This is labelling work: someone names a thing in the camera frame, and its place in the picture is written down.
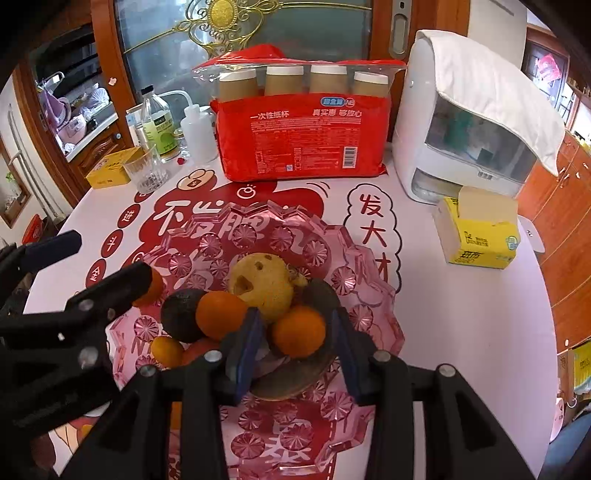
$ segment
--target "white table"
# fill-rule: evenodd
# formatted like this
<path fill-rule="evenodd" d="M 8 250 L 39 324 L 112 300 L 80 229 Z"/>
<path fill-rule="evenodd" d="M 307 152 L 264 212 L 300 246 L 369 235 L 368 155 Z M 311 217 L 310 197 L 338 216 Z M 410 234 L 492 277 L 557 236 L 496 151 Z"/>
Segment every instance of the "white table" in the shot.
<path fill-rule="evenodd" d="M 430 369 L 444 362 L 455 365 L 499 420 L 533 473 L 538 475 L 554 418 L 557 360 L 550 304 L 531 245 L 520 227 L 522 242 L 517 257 L 507 269 L 447 264 L 431 217 L 433 207 L 410 200 L 391 162 L 387 162 L 387 166 L 389 176 L 376 179 L 279 182 L 274 195 L 294 187 L 314 190 L 324 201 L 323 219 L 329 224 L 343 223 L 348 215 L 347 195 L 359 184 L 371 184 L 359 187 L 361 189 L 379 187 L 391 197 L 397 231 L 402 238 L 398 254 L 402 286 L 395 300 L 395 314 L 406 337 L 402 359 Z M 217 163 L 210 168 L 216 171 L 216 188 L 228 182 Z M 137 228 L 124 229 L 119 248 L 107 259 L 106 274 L 117 270 L 139 247 L 137 230 L 154 213 L 152 207 L 156 198 L 192 170 L 194 167 L 184 166 L 156 194 L 141 203 L 135 220 Z M 64 226 L 64 231 L 76 229 L 82 234 L 80 253 L 39 273 L 26 312 L 62 309 L 70 296 L 84 289 L 85 277 L 90 266 L 100 258 L 105 236 L 116 228 L 122 211 L 133 204 L 134 194 L 133 187 L 127 185 L 91 190 L 84 197 Z M 356 196 L 356 193 L 350 195 L 353 200 Z M 219 200 L 197 207 L 215 211 L 223 203 Z M 346 225 L 353 240 L 361 244 L 366 231 L 359 229 L 360 223 L 356 223 L 353 213 Z M 400 245 L 393 232 L 383 235 L 389 235 L 385 250 L 393 259 L 389 281 L 398 287 L 393 270 L 397 261 L 394 252 Z M 378 241 L 373 237 L 368 243 L 376 257 L 381 254 L 376 250 Z M 422 412 L 416 408 L 415 417 L 421 425 Z M 363 478 L 369 437 L 370 432 L 363 445 L 339 454 L 334 478 Z M 424 478 L 422 432 L 417 433 L 415 442 L 415 477 Z M 59 452 L 58 457 L 56 469 L 59 471 L 67 455 Z"/>

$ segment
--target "yellow package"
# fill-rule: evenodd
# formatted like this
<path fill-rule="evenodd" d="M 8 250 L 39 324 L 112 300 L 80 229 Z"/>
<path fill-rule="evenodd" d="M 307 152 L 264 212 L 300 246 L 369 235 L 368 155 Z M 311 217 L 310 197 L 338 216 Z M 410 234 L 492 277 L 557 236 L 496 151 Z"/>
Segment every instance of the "yellow package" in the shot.
<path fill-rule="evenodd" d="M 457 200 L 439 201 L 433 219 L 449 263 L 505 268 L 515 258 L 520 237 L 512 198 L 462 187 Z"/>
<path fill-rule="evenodd" d="M 591 391 L 591 342 L 573 348 L 574 392 L 582 395 Z"/>
<path fill-rule="evenodd" d="M 141 147 L 127 148 L 106 155 L 86 176 L 86 180 L 94 189 L 115 187 L 129 183 L 129 176 L 123 165 L 126 162 L 137 160 L 144 154 Z"/>

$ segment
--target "green label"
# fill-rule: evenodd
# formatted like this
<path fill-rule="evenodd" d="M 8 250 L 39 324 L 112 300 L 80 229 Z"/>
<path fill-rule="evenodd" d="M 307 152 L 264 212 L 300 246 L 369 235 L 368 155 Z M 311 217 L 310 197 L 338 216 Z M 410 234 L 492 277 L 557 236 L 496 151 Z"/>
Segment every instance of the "green label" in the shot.
<path fill-rule="evenodd" d="M 177 141 L 173 137 L 173 116 L 170 112 L 162 113 L 158 118 L 142 125 L 146 138 L 156 144 L 159 154 L 170 152 L 176 148 Z"/>

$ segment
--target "plate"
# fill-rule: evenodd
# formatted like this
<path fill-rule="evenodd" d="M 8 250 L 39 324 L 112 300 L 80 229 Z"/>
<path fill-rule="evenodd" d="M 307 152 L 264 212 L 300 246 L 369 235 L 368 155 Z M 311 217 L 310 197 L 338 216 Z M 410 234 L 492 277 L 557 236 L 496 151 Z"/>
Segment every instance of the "plate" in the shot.
<path fill-rule="evenodd" d="M 150 342 L 163 334 L 160 306 L 168 295 L 181 288 L 224 290 L 230 268 L 254 252 L 279 255 L 307 278 L 324 279 L 356 329 L 369 333 L 378 348 L 400 352 L 404 335 L 393 313 L 395 290 L 380 278 L 371 250 L 355 245 L 344 226 L 327 225 L 302 207 L 283 209 L 271 201 L 249 207 L 228 204 L 213 215 L 194 215 L 144 255 L 143 260 L 163 276 L 166 288 L 153 305 L 132 308 L 110 328 L 116 346 L 113 374 L 119 385 L 143 365 L 160 367 Z M 277 358 L 271 355 L 260 363 L 275 362 L 276 367 Z M 298 364 L 280 368 L 297 370 Z M 267 382 L 267 388 L 270 383 L 270 388 L 283 389 L 283 396 L 273 395 L 285 397 L 281 401 L 259 398 L 264 395 L 254 382 L 258 396 L 251 392 L 238 407 L 220 408 L 231 478 L 322 472 L 337 452 L 363 442 L 374 409 L 357 406 L 347 394 L 339 360 L 324 356 L 307 369 L 303 376 L 294 376 L 303 378 L 301 385 L 290 381 L 278 387 L 268 378 L 273 373 L 257 380 L 259 386 Z M 288 398 L 290 391 L 299 393 Z M 170 476 L 176 478 L 178 432 L 171 436 Z"/>

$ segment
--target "table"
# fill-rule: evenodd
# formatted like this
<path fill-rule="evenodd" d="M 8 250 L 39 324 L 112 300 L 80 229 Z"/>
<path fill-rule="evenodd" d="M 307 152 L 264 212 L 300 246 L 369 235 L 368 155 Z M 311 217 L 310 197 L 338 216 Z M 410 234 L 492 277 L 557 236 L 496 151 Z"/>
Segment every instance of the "table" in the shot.
<path fill-rule="evenodd" d="M 81 233 L 79 254 L 39 273 L 25 312 L 62 309 L 85 285 L 140 257 L 143 242 L 180 226 L 191 211 L 216 212 L 228 201 L 301 203 L 329 224 L 346 225 L 357 244 L 373 249 L 382 276 L 399 290 L 394 310 L 406 338 L 402 359 L 430 369 L 455 365 L 537 475 L 554 418 L 557 360 L 550 304 L 531 245 L 519 227 L 522 242 L 507 269 L 447 264 L 431 217 L 434 207 L 410 200 L 388 153 L 385 162 L 389 175 L 375 179 L 232 184 L 216 160 L 208 172 L 180 167 L 149 197 L 137 196 L 130 184 L 91 190 L 63 228 Z M 199 191 L 214 183 L 213 190 Z M 415 420 L 420 427 L 417 408 Z M 363 478 L 370 433 L 360 446 L 338 454 L 327 478 Z M 60 472 L 70 451 L 55 433 L 50 436 Z M 420 479 L 421 432 L 415 443 Z"/>

